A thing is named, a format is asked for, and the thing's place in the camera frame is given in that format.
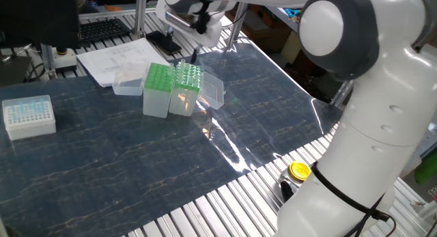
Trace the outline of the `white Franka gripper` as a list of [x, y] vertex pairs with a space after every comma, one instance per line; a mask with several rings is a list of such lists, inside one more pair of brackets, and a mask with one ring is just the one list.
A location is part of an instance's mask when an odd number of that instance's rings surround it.
[[[218, 44], [222, 25], [220, 20], [216, 20], [211, 24], [207, 25], [206, 32], [200, 34], [196, 29], [192, 28], [188, 22], [183, 20], [175, 12], [173, 12], [164, 0], [158, 0], [155, 11], [157, 17], [166, 25], [170, 27], [167, 28], [166, 39], [168, 43], [172, 43], [172, 28], [175, 31], [180, 32], [186, 37], [189, 37], [206, 47], [214, 47]], [[191, 55], [191, 63], [194, 64], [197, 60], [197, 55], [199, 48], [196, 47]]]

